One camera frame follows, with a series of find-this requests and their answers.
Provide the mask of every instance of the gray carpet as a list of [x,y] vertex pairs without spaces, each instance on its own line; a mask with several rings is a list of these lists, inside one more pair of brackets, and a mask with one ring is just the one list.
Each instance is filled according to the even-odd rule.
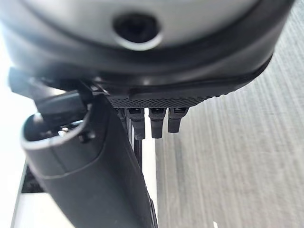
[[260,77],[163,134],[160,228],[304,228],[304,0]]

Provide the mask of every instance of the black plastic clip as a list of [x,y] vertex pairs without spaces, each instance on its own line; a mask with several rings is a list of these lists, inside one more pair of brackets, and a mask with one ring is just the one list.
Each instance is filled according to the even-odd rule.
[[33,99],[38,112],[51,128],[82,120],[87,113],[86,100],[77,90],[50,87],[18,69],[10,69],[9,86],[12,92]]
[[169,108],[168,132],[178,133],[181,119],[187,114],[189,108]]
[[131,119],[134,128],[134,137],[136,140],[145,139],[144,109],[127,108],[127,117]]
[[162,125],[165,115],[166,115],[166,108],[149,108],[152,138],[154,139],[162,138]]
[[117,112],[117,115],[118,115],[120,121],[123,124],[123,128],[127,131],[127,123],[126,123],[126,120],[125,120],[124,108],[115,108],[115,111]]

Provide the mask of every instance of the black handle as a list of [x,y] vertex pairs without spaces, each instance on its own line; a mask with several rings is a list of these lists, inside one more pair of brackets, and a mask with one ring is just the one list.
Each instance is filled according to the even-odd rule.
[[40,131],[31,116],[21,140],[29,166],[76,228],[157,226],[126,132],[103,95],[63,137],[43,138]]

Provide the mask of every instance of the circular hole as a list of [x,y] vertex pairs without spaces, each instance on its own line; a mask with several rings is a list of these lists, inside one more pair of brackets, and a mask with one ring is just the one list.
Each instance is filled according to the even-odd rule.
[[115,19],[114,30],[121,38],[137,44],[154,39],[160,32],[154,17],[138,13],[123,15]]

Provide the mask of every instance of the white surface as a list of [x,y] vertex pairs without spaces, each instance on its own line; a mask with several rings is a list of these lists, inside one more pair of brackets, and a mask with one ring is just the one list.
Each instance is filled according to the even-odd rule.
[[145,126],[146,139],[142,141],[142,173],[146,181],[147,189],[155,207],[156,217],[157,208],[157,186],[156,186],[156,155],[155,139],[151,135],[151,122],[149,118],[149,109],[145,108]]
[[214,228],[219,228],[218,224],[216,222],[213,222],[213,227]]
[[10,66],[0,37],[0,227],[10,227],[23,172],[25,156],[19,145],[23,121],[34,112],[29,99],[10,92],[6,77]]
[[14,228],[74,228],[47,193],[21,194]]

